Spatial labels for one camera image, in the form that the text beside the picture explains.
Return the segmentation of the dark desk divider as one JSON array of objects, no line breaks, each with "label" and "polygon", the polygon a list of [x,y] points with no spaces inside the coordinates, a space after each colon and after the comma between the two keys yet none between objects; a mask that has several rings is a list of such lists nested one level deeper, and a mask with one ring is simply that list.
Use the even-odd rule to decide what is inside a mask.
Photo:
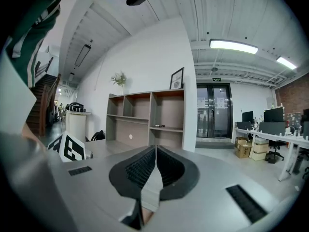
[{"label": "dark desk divider", "polygon": [[259,131],[271,135],[284,135],[285,125],[285,122],[261,122]]}]

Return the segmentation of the large black monitor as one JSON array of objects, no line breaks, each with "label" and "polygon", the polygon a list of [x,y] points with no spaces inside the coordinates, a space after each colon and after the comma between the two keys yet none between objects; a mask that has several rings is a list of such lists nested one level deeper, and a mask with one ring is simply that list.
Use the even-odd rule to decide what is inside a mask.
[{"label": "large black monitor", "polygon": [[264,111],[264,122],[284,122],[284,111],[282,107]]}]

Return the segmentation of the plant in white vase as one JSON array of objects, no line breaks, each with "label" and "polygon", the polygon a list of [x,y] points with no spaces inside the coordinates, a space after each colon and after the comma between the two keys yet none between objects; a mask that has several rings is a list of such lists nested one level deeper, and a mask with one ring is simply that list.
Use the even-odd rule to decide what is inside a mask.
[{"label": "plant in white vase", "polygon": [[127,77],[125,75],[124,72],[120,71],[119,73],[115,73],[112,77],[111,77],[111,81],[113,82],[113,84],[117,84],[120,87],[120,91],[121,91],[121,95],[124,94],[124,88],[126,85],[126,80]]}]

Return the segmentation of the white office desk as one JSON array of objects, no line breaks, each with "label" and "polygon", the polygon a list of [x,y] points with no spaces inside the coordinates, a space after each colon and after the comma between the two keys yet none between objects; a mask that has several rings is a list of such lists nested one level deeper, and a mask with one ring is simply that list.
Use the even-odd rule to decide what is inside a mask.
[{"label": "white office desk", "polygon": [[300,148],[309,149],[309,139],[308,139],[308,137],[306,137],[306,139],[304,139],[301,136],[282,136],[281,134],[280,135],[273,135],[273,134],[258,132],[256,130],[243,130],[243,129],[238,129],[238,128],[233,128],[233,131],[232,131],[231,142],[233,144],[235,143],[236,138],[240,134],[252,134],[253,135],[252,149],[254,147],[256,137],[260,137],[260,138],[264,138],[264,139],[272,140],[272,141],[283,141],[283,142],[289,143],[288,155],[286,157],[284,157],[284,167],[283,167],[281,174],[278,178],[279,181],[284,180],[293,171],[293,167],[295,166],[296,159],[294,160],[294,162],[291,166],[291,169],[289,171],[288,171],[288,167],[289,167],[291,156],[292,156],[292,153],[293,153],[293,150],[294,150],[294,146],[295,145],[297,146],[296,153],[299,152]]}]

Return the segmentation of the wooden staircase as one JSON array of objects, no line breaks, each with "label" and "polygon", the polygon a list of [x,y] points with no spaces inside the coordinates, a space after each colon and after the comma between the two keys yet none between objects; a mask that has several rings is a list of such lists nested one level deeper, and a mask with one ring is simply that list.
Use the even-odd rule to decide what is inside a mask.
[{"label": "wooden staircase", "polygon": [[46,118],[54,105],[60,78],[61,74],[57,76],[46,74],[35,84],[35,87],[30,89],[36,101],[26,123],[35,135],[45,136]]}]

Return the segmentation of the brown cardboard box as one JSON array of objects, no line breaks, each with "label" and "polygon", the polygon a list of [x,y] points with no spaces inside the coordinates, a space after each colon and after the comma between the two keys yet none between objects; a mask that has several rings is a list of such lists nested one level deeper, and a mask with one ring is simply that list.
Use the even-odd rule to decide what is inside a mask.
[{"label": "brown cardboard box", "polygon": [[248,158],[252,147],[252,140],[245,137],[237,137],[235,139],[236,156],[240,159]]}]

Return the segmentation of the green striped jacket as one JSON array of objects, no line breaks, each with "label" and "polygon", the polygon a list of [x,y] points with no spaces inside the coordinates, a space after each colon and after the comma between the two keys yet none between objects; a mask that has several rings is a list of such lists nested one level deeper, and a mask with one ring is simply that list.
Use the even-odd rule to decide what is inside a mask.
[{"label": "green striped jacket", "polygon": [[21,10],[14,12],[16,23],[10,32],[5,51],[22,81],[35,86],[38,51],[60,14],[61,0],[18,0]]}]

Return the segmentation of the small black monitor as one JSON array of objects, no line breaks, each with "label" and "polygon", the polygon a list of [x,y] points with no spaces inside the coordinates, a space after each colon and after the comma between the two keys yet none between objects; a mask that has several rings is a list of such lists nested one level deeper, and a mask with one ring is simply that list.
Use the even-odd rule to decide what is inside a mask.
[{"label": "small black monitor", "polygon": [[253,111],[243,112],[242,113],[242,121],[243,122],[250,122],[251,124],[254,124]]}]

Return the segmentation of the black backpack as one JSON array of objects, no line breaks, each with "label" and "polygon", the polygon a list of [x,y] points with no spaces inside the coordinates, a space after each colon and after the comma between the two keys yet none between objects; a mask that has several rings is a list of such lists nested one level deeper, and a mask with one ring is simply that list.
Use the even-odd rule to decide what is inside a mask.
[{"label": "black backpack", "polygon": [[98,140],[104,140],[104,139],[106,139],[105,133],[103,130],[100,130],[92,136],[91,141],[98,141]]}]

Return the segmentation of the white round counter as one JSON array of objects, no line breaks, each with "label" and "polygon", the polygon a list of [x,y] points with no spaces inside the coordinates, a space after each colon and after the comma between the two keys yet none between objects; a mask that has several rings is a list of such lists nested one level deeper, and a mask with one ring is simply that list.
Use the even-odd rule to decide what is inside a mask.
[{"label": "white round counter", "polygon": [[91,115],[89,112],[66,112],[66,131],[80,140],[85,142],[86,135],[86,117]]}]

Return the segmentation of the black picture frame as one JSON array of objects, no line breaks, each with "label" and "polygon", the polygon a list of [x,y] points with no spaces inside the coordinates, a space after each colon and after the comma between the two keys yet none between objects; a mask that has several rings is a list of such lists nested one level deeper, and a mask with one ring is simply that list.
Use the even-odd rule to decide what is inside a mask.
[{"label": "black picture frame", "polygon": [[183,88],[183,74],[184,74],[184,67],[180,68],[171,75],[170,86],[169,86],[170,90]]}]

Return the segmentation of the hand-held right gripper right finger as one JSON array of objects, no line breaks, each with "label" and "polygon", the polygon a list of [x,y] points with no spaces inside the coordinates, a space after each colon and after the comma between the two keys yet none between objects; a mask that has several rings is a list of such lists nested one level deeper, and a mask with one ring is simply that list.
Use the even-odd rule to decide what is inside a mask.
[{"label": "hand-held right gripper right finger", "polygon": [[160,201],[185,197],[199,181],[200,172],[195,163],[161,145],[157,146],[156,165],[163,183]]}]

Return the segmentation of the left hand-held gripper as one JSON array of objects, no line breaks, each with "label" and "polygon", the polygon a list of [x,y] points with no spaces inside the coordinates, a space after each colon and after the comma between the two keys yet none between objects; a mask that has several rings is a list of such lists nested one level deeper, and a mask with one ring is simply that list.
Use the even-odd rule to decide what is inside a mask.
[{"label": "left hand-held gripper", "polygon": [[60,136],[50,142],[47,149],[57,152],[63,162],[93,158],[93,152],[87,150],[82,141],[78,140],[67,131],[64,131]]}]

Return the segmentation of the long ceiling light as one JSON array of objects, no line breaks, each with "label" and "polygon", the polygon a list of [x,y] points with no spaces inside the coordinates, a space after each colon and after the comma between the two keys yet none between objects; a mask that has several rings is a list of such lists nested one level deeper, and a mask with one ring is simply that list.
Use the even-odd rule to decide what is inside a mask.
[{"label": "long ceiling light", "polygon": [[226,41],[226,40],[210,40],[210,48],[211,49],[224,49],[224,50],[235,50],[240,52],[245,52],[249,54],[256,54],[258,48],[256,46],[234,42],[234,41]]}]

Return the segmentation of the black bag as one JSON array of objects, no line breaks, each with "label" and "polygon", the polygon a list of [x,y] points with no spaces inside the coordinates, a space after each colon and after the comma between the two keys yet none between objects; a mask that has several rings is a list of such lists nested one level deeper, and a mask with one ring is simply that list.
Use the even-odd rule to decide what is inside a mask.
[{"label": "black bag", "polygon": [[77,102],[72,102],[70,104],[67,104],[65,107],[66,111],[71,111],[71,112],[84,112],[84,105],[77,103]]}]

